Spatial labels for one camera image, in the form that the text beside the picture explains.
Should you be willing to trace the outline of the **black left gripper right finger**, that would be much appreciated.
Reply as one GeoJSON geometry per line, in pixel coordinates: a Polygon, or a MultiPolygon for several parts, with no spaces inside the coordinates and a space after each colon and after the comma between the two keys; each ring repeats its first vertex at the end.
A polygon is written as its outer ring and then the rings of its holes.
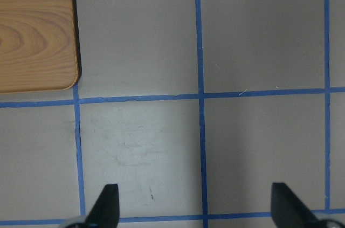
{"type": "Polygon", "coordinates": [[[279,228],[323,227],[311,210],[285,183],[272,183],[271,217],[279,228]]]}

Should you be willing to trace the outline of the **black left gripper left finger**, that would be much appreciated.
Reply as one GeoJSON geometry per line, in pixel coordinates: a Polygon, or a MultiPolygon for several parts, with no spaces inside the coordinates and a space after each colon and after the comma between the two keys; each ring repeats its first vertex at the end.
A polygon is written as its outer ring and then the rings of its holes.
{"type": "Polygon", "coordinates": [[[85,226],[116,228],[118,223],[119,188],[117,184],[107,184],[86,217],[85,226]]]}

